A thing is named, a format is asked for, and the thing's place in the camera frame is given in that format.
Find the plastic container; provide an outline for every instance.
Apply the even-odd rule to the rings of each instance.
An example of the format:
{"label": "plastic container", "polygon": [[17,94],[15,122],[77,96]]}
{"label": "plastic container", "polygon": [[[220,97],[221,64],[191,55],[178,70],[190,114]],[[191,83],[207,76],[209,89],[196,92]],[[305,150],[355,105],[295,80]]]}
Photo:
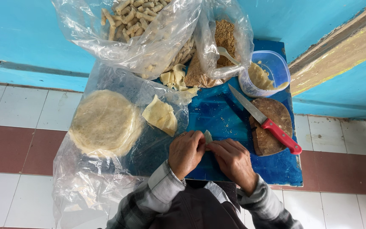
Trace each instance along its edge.
{"label": "plastic container", "polygon": [[[255,51],[252,54],[252,62],[256,63],[262,69],[269,72],[269,79],[273,80],[273,86],[277,87],[284,82],[290,82],[290,72],[285,59],[274,51],[262,50]],[[261,90],[257,88],[248,76],[248,71],[238,76],[241,90],[249,97],[262,98],[269,97],[281,90]]]}

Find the white spoon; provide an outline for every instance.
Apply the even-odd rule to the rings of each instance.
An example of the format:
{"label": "white spoon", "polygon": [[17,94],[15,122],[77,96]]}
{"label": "white spoon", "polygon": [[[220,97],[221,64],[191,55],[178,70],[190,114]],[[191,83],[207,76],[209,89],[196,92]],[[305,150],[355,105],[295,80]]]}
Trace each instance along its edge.
{"label": "white spoon", "polygon": [[217,46],[217,49],[218,49],[218,53],[220,55],[227,57],[228,60],[230,60],[233,64],[235,64],[237,66],[241,64],[240,62],[238,62],[234,58],[232,58],[231,55],[227,52],[227,50],[224,47]]}

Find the blue wall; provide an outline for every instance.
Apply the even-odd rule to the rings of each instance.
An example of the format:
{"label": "blue wall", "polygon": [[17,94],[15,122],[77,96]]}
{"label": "blue wall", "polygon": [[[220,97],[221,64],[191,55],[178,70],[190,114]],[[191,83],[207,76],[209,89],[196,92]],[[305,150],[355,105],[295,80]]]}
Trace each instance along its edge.
{"label": "blue wall", "polygon": [[[239,2],[255,38],[284,42],[288,61],[366,6],[366,0]],[[64,39],[49,0],[0,0],[0,60],[83,73],[94,63],[89,53]],[[0,82],[82,91],[85,79],[0,69]]]}
{"label": "blue wall", "polygon": [[0,60],[89,73],[95,59],[64,39],[49,0],[0,0]]}
{"label": "blue wall", "polygon": [[238,0],[255,39],[285,43],[288,63],[366,7],[366,0]]}
{"label": "blue wall", "polygon": [[366,119],[366,61],[293,97],[295,113]]}

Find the tiled floor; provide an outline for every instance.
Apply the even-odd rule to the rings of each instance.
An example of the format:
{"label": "tiled floor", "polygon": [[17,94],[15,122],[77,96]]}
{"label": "tiled floor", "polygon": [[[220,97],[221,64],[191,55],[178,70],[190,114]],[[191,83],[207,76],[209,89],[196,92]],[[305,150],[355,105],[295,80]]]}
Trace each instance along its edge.
{"label": "tiled floor", "polygon": [[[61,228],[52,214],[53,159],[81,96],[0,86],[0,228]],[[366,229],[366,122],[295,120],[304,186],[272,185],[274,193],[305,228]],[[62,223],[104,228],[117,206],[107,211],[83,224]],[[249,212],[241,218],[254,228]]]}

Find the blue table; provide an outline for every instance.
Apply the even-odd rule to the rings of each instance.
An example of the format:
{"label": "blue table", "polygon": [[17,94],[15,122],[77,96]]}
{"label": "blue table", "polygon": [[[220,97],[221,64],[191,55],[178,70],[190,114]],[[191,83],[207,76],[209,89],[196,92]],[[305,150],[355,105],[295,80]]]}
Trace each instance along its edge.
{"label": "blue table", "polygon": [[[286,60],[283,42],[254,40],[254,44],[255,51],[272,50],[282,55]],[[243,110],[242,105],[231,95],[228,84],[231,84],[231,86],[242,93],[237,77],[220,86],[202,88],[201,91],[197,92],[198,96],[194,97],[192,103],[189,104],[189,126],[187,130],[201,130],[203,132],[209,130],[213,140],[232,138],[239,141],[251,153],[252,167],[255,172],[259,173],[268,184],[302,186],[302,170],[298,155],[290,154],[289,149],[270,156],[257,156],[255,154],[251,127],[248,122],[250,114]],[[296,141],[290,86],[270,98],[283,103],[289,111],[293,127],[292,138]],[[232,102],[235,103],[234,108],[237,107],[237,113],[232,109]],[[187,175],[186,178],[229,181],[221,172],[211,152],[206,152],[197,168]]]}

